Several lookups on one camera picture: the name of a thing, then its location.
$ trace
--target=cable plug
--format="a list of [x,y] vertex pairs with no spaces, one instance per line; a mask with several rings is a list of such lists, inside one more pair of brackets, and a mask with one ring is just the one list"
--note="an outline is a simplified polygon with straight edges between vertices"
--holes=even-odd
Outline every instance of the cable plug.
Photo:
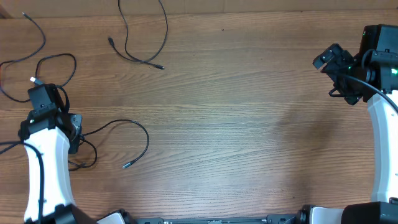
[[34,78],[34,77],[31,77],[30,81],[34,82],[36,85],[43,85],[44,84],[42,81],[40,81],[39,79]]
[[28,19],[28,20],[33,22],[32,18],[30,18],[30,16],[28,16],[26,13],[23,12],[22,15],[24,15],[26,17],[26,19]]
[[113,42],[112,37],[108,37],[108,41],[109,41],[109,44],[110,44],[112,47],[114,47],[114,42]]
[[154,67],[155,67],[155,68],[158,68],[158,69],[161,69],[161,70],[164,70],[164,69],[165,69],[163,65],[154,65]]
[[123,169],[127,169],[127,168],[129,168],[131,165],[133,165],[135,162],[136,162],[136,161],[128,162],[128,163],[126,163],[124,166],[122,166],[122,168],[123,168]]

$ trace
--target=wood grain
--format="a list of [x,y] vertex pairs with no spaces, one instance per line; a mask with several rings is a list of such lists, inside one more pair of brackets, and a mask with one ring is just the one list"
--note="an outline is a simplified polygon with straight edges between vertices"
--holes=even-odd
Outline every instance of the wood grain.
[[[398,0],[162,0],[168,14],[396,9]],[[7,18],[118,16],[116,0],[0,0]],[[157,0],[122,1],[125,15],[162,14]]]
[[0,19],[11,18],[8,12],[0,4]]
[[[162,16],[129,16],[129,50],[148,58],[162,42]],[[303,204],[344,207],[368,202],[373,186],[373,132],[366,105],[329,98],[332,81],[312,66],[330,44],[352,54],[363,27],[397,25],[397,11],[268,12],[170,16],[170,35],[154,62],[119,58],[120,17],[37,19],[47,44],[2,71],[4,88],[27,98],[37,61],[72,53],[78,68],[65,87],[83,132],[112,119],[130,124],[89,136],[97,165],[71,173],[77,205],[92,217],[125,208],[134,217],[254,217],[296,212]],[[1,20],[0,60],[21,58],[41,43],[27,19]],[[69,58],[44,62],[40,78],[62,83]],[[0,95],[0,136],[17,139],[30,104]],[[90,158],[88,146],[78,157]],[[29,174],[23,148],[0,156],[0,220],[20,223]]]

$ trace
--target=wire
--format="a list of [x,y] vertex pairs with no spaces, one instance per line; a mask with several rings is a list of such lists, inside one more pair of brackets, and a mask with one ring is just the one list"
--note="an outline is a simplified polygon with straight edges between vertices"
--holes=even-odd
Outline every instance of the wire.
[[367,50],[367,51],[365,52],[365,54],[363,54],[362,60],[361,60],[361,68],[362,68],[362,69],[365,69],[365,60],[366,60],[366,58],[368,57],[368,55],[369,55],[370,53],[373,53],[373,52],[376,52],[376,50],[374,50],[374,49],[369,49],[369,50]]
[[43,207],[44,207],[44,163],[43,158],[39,150],[37,150],[34,146],[24,143],[22,141],[9,141],[9,142],[0,142],[0,146],[10,145],[7,148],[0,151],[0,154],[7,152],[8,150],[12,149],[17,145],[24,145],[29,147],[36,153],[37,159],[39,160],[39,167],[40,167],[40,189],[39,189],[39,214],[37,216],[37,223],[42,223],[43,217]]
[[349,76],[349,75],[345,75],[345,74],[342,74],[342,73],[333,73],[333,72],[328,72],[328,71],[321,71],[321,72],[322,73],[326,73],[328,75],[336,75],[336,76],[339,76],[339,77],[347,78],[349,80],[352,80],[352,81],[355,81],[355,82],[358,82],[358,83],[364,85],[366,88],[369,88],[370,90],[373,90],[374,92],[379,94],[381,97],[383,97],[385,100],[387,100],[387,102],[391,105],[391,107],[398,114],[398,106],[386,94],[384,94],[382,91],[378,90],[376,87],[374,87],[374,86],[372,86],[372,85],[370,85],[370,84],[368,84],[368,83],[366,83],[366,82],[364,82],[364,81],[362,81],[360,79],[357,79],[355,77],[352,77],[352,76]]
[[132,59],[129,59],[129,58],[123,56],[123,55],[116,49],[116,47],[115,47],[115,45],[114,45],[114,42],[113,42],[113,39],[112,39],[111,37],[108,37],[108,41],[109,41],[109,44],[112,46],[113,50],[114,50],[119,56],[121,56],[122,58],[124,58],[124,59],[126,59],[126,60],[129,60],[129,61],[131,61],[131,62],[144,63],[144,64],[147,64],[147,65],[153,66],[153,67],[155,67],[155,68],[164,70],[165,68],[164,68],[163,66],[150,63],[150,61],[152,61],[153,59],[155,59],[155,58],[160,54],[160,52],[163,50],[163,48],[164,48],[164,46],[165,46],[165,44],[166,44],[166,41],[167,41],[167,36],[168,36],[168,34],[169,34],[169,22],[168,22],[168,20],[167,20],[166,10],[164,9],[164,6],[163,6],[163,4],[162,4],[162,1],[161,1],[161,0],[158,0],[158,1],[159,1],[160,6],[162,7],[163,14],[164,14],[164,18],[165,18],[165,22],[166,22],[166,33],[165,33],[165,36],[164,36],[163,43],[162,43],[162,45],[160,46],[160,49],[156,52],[156,54],[154,54],[151,58],[149,58],[149,59],[147,59],[147,60],[141,60],[141,59],[135,58],[134,56],[132,56],[132,55],[127,51],[127,42],[128,42],[128,40],[129,40],[129,25],[128,25],[127,20],[126,20],[126,18],[124,17],[123,12],[122,12],[122,10],[121,10],[120,0],[118,0],[118,8],[119,8],[120,15],[121,15],[122,18],[123,18],[124,24],[126,25],[126,30],[127,30],[126,41],[125,41],[125,43],[124,43],[124,51],[125,51],[125,53],[126,53],[129,57],[131,57]]
[[15,102],[18,102],[18,103],[27,103],[27,102],[29,102],[30,100],[17,100],[17,99],[15,99],[15,98],[13,98],[11,95],[9,95],[8,93],[6,93],[6,92],[4,91],[4,89],[3,89],[3,87],[2,87],[2,82],[1,82],[1,66],[3,66],[4,64],[7,64],[7,63],[17,63],[17,62],[21,62],[21,61],[23,61],[23,60],[25,60],[25,59],[28,59],[28,58],[32,57],[33,55],[37,54],[37,52],[39,52],[40,50],[42,50],[42,48],[43,48],[44,45],[45,45],[46,39],[45,39],[45,35],[44,35],[44,32],[43,32],[42,28],[40,28],[40,26],[39,26],[32,18],[30,18],[30,16],[28,16],[28,15],[25,14],[25,13],[22,13],[22,14],[23,14],[28,20],[30,20],[31,22],[33,22],[33,24],[35,24],[35,26],[36,26],[36,27],[39,29],[39,31],[42,33],[42,36],[43,36],[43,44],[42,44],[35,52],[31,53],[30,55],[28,55],[28,56],[26,56],[26,57],[23,57],[23,58],[20,58],[20,59],[15,59],[15,60],[8,60],[8,61],[5,61],[5,62],[0,63],[0,91],[1,91],[7,98],[9,98],[9,99],[12,100],[12,101],[15,101]]
[[90,165],[86,165],[85,162],[82,163],[82,164],[76,164],[76,163],[74,163],[74,162],[68,160],[68,163],[69,163],[69,164],[76,166],[75,168],[69,169],[70,172],[71,172],[71,171],[76,171],[76,170],[81,169],[81,168],[90,168],[90,167],[92,167],[92,166],[97,162],[97,158],[98,158],[98,151],[97,151],[97,148],[95,148],[95,146],[94,146],[91,142],[89,142],[89,141],[87,141],[86,139],[84,139],[83,136],[80,138],[80,140],[82,140],[82,143],[85,142],[85,143],[89,144],[89,145],[94,149],[95,158],[94,158],[93,163],[91,163]]
[[[147,152],[147,150],[148,150],[148,147],[149,147],[149,134],[148,134],[147,130],[145,129],[145,127],[143,127],[142,124],[138,123],[137,121],[130,120],[130,119],[116,119],[116,120],[110,121],[108,124],[105,124],[104,126],[98,128],[98,129],[95,130],[95,131],[92,131],[92,132],[86,133],[86,134],[82,134],[82,136],[85,137],[85,136],[89,136],[89,135],[91,135],[91,134],[95,134],[95,133],[97,133],[98,131],[101,131],[102,129],[106,128],[108,125],[110,125],[110,124],[112,124],[112,123],[115,123],[115,122],[121,122],[121,121],[126,121],[126,122],[130,122],[130,123],[133,123],[133,124],[138,125],[142,130],[144,130],[144,132],[145,132],[145,134],[146,134],[146,136],[147,136],[147,145],[146,145],[144,151],[143,151],[137,158],[133,159],[132,161],[130,161],[130,162],[128,162],[128,163],[126,163],[126,164],[124,164],[124,165],[122,166],[123,169],[126,169],[126,168],[130,167],[131,165],[133,165],[135,162],[137,162],[137,161]],[[95,147],[94,147],[91,143],[88,143],[88,144],[91,145],[91,146],[93,147],[93,149],[95,150],[95,152],[96,152]]]
[[342,95],[342,94],[333,94],[335,91],[337,91],[338,88],[334,87],[334,89],[329,91],[329,96],[330,97],[362,97],[361,95]]
[[48,60],[50,58],[55,58],[55,57],[61,57],[61,56],[69,56],[69,57],[73,58],[73,61],[75,62],[75,66],[73,68],[72,74],[69,76],[68,80],[64,84],[62,84],[60,86],[64,87],[65,85],[67,85],[68,82],[73,78],[73,76],[75,74],[75,71],[76,71],[76,67],[77,67],[76,57],[73,54],[70,54],[70,53],[51,55],[51,56],[47,56],[47,57],[44,57],[44,58],[40,59],[39,62],[37,62],[35,78],[37,78],[37,75],[39,74],[40,66],[45,60]]
[[66,101],[66,103],[65,103],[65,108],[63,109],[62,112],[68,113],[68,112],[69,112],[69,108],[70,108],[68,94],[67,94],[67,92],[62,88],[62,86],[56,85],[56,87],[57,87],[58,89],[60,89],[60,90],[63,92],[63,94],[65,94],[65,101]]
[[296,219],[296,216],[294,216],[294,217],[292,217],[292,218],[290,218],[290,219],[288,219],[288,220],[286,220],[285,222],[284,222],[284,224],[289,224],[290,223],[290,221],[291,220],[295,220]]

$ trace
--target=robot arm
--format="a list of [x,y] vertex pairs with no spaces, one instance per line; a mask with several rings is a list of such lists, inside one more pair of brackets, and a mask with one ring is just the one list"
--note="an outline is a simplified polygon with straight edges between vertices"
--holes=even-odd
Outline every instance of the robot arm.
[[[75,204],[68,171],[68,150],[69,139],[60,128],[45,128],[30,135],[25,140],[42,154],[45,167],[44,172],[44,207],[43,216],[46,217],[55,212],[55,207],[59,205]],[[39,214],[39,189],[40,173],[37,172],[39,162],[36,154],[27,148],[29,158],[29,201],[25,211],[25,221],[37,220]]]
[[[388,95],[398,104],[398,91]],[[398,198],[398,115],[380,95],[368,101],[374,132],[374,185],[372,202],[392,203]]]
[[374,130],[375,176],[371,203],[348,205],[344,210],[306,208],[303,213],[309,223],[398,222],[397,39],[398,27],[367,26],[357,55],[353,57],[333,44],[313,62],[316,68],[326,63],[322,73],[334,82],[330,96],[342,97],[350,105],[361,98],[368,103]]

